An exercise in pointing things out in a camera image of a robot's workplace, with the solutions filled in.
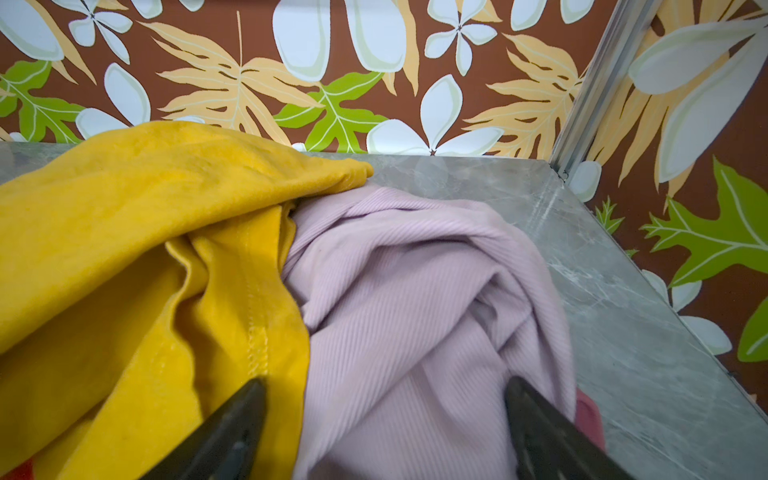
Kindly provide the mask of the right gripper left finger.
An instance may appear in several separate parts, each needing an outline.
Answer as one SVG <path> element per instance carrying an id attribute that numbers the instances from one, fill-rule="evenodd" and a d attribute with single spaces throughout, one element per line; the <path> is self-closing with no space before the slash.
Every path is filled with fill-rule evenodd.
<path id="1" fill-rule="evenodd" d="M 265 385 L 249 380 L 142 478 L 249 478 L 266 411 Z"/>

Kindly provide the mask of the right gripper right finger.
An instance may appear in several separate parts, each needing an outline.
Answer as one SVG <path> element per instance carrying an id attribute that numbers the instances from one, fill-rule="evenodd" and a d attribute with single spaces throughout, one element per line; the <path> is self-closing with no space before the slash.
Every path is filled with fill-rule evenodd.
<path id="1" fill-rule="evenodd" d="M 629 479 L 631 475 L 524 378 L 504 392 L 519 479 Z"/>

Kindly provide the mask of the dusty pink shirt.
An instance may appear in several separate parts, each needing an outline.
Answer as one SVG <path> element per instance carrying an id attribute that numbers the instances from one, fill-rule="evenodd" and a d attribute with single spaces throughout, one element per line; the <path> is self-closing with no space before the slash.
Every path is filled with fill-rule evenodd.
<path id="1" fill-rule="evenodd" d="M 595 402 L 580 389 L 578 389 L 576 393 L 574 425 L 601 451 L 605 451 L 606 443 L 599 408 Z"/>

